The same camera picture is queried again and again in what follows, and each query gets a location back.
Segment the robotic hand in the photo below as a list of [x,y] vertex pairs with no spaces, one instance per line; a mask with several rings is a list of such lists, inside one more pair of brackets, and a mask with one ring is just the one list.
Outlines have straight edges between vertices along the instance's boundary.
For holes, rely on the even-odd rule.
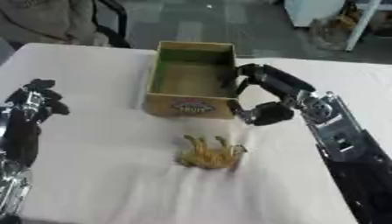
[[39,125],[52,114],[68,115],[53,92],[54,80],[33,80],[0,105],[0,223],[20,223],[18,212],[32,187]]
[[229,85],[240,75],[245,80],[237,88],[240,95],[249,85],[257,85],[279,101],[244,110],[229,101],[231,111],[245,123],[269,125],[301,112],[317,142],[317,149],[360,224],[392,223],[392,162],[372,136],[363,129],[346,104],[332,92],[318,97],[310,84],[274,68],[248,64],[222,81]]

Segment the black chair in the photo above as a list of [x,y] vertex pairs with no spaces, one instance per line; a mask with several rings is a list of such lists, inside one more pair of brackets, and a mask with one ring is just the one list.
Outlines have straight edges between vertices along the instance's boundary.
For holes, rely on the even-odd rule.
[[112,29],[98,24],[97,19],[97,7],[96,2],[93,0],[94,4],[94,13],[93,13],[93,22],[96,25],[96,29],[98,32],[103,33],[105,36],[108,37],[108,42],[114,47],[123,47],[123,48],[130,48],[130,44],[125,39],[127,34],[127,22],[128,22],[128,15],[127,11],[124,7],[116,2],[115,0],[97,0],[112,11],[117,14],[118,20],[118,31],[115,32]]

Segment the white table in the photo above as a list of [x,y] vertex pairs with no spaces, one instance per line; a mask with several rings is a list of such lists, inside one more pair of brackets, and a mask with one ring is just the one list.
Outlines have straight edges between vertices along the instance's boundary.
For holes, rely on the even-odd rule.
[[[164,119],[140,105],[155,52],[27,45],[0,67],[0,95],[33,78],[57,81],[71,110],[43,125],[24,217],[78,224],[354,224],[297,115],[268,127],[237,120]],[[392,67],[296,59],[268,63],[320,92],[340,93],[364,127],[392,149]],[[246,90],[248,106],[274,99]],[[183,134],[229,137],[249,153],[235,174],[173,163]]]

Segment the floor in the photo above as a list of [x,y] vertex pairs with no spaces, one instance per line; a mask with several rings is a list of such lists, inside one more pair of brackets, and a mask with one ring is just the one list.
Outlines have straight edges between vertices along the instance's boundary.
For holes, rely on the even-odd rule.
[[[234,43],[238,57],[283,57],[392,64],[392,38],[367,36],[353,52],[318,49],[308,31],[291,25],[273,0],[117,0],[129,14],[128,40],[157,49],[160,40]],[[99,5],[99,20],[116,28],[116,14]],[[11,51],[0,39],[0,63]]]

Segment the toy animal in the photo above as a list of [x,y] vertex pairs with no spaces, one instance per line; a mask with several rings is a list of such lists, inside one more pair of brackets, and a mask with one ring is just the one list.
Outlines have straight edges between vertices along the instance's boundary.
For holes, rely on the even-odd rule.
[[242,145],[228,145],[225,138],[216,136],[221,149],[210,149],[204,138],[184,136],[193,146],[192,150],[182,150],[178,162],[184,166],[196,166],[202,169],[221,169],[235,166],[247,150]]

